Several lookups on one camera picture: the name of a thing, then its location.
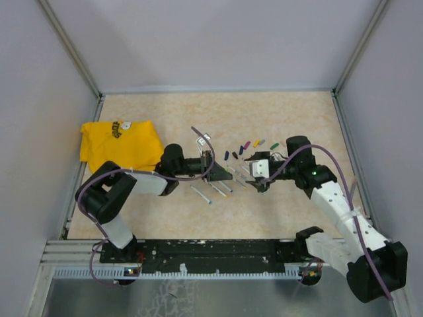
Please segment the blue eraser-cap white marker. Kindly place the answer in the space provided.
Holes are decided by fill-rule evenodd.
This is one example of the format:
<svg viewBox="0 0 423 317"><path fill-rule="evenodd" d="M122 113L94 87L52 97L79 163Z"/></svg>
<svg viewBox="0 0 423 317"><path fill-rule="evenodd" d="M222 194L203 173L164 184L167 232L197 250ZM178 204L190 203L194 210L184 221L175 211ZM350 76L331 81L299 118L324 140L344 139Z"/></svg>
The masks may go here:
<svg viewBox="0 0 423 317"><path fill-rule="evenodd" d="M219 184L222 185L227 191L229 191L231 193L233 192L232 188L229 187L226 183L219 181Z"/></svg>

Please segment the black eraser-cap white marker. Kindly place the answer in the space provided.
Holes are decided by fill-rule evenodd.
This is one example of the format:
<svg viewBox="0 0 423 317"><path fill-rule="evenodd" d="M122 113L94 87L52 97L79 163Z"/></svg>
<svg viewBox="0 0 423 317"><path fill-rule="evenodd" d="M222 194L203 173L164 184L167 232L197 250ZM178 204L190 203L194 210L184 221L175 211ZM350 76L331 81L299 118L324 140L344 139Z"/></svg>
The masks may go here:
<svg viewBox="0 0 423 317"><path fill-rule="evenodd" d="M249 169L246 166L240 165L240 167L249 174Z"/></svg>

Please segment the dark blue capped marker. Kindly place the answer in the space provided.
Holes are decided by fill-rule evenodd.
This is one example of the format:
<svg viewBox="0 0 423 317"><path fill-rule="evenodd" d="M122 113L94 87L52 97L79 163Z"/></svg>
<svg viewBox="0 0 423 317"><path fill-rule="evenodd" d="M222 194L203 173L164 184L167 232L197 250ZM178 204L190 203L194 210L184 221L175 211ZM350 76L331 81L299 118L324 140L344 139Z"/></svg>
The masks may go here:
<svg viewBox="0 0 423 317"><path fill-rule="evenodd" d="M244 174L242 174L241 172L239 172L235 168L227 165L227 169L230 170L231 172L234 172L236 175L238 175L239 177L241 177L244 181L246 181L246 182L249 181L249 178L247 176L245 176Z"/></svg>

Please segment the yellow capped clear pen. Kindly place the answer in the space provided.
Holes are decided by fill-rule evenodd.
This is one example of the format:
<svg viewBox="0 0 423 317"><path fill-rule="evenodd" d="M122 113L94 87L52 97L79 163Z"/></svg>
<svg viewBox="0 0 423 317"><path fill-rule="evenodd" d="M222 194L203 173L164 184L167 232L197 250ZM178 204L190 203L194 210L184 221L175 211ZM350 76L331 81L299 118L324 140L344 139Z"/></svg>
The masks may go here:
<svg viewBox="0 0 423 317"><path fill-rule="evenodd" d="M240 181L238 181L236 178L233 178L234 183L242 187L242 189L247 190L247 187L244 186Z"/></svg>

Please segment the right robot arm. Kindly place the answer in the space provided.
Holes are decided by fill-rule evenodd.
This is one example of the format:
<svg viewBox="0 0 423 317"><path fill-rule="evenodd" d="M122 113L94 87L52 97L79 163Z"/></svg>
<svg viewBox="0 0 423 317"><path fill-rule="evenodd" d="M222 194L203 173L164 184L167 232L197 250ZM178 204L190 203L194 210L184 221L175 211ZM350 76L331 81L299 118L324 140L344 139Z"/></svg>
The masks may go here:
<svg viewBox="0 0 423 317"><path fill-rule="evenodd" d="M260 193L277 180L292 180L321 208L344 239L340 243L313 227L297 233L296 256L313 258L342 274L355 297L363 303L392 293L406 284L408 252L401 242L391 242L354 207L352 194L335 157L306 136L286 141L288 157L276 160L268 151L255 152L249 164L249 182Z"/></svg>

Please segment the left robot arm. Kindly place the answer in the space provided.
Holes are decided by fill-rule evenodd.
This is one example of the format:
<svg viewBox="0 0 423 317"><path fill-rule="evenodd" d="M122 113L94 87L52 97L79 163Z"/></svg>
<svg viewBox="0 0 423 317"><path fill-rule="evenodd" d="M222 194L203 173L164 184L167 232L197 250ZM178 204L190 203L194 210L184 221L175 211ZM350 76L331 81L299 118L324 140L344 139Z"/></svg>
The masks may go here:
<svg viewBox="0 0 423 317"><path fill-rule="evenodd" d="M116 257L123 262L137 255L135 236L120 212L132 195L168 196L181 182L203 180L207 183L232 180L231 173L216 163L212 150L198 158L186 158L176 143L165 147L152 172L136 171L105 162L77 190L75 201L114 247Z"/></svg>

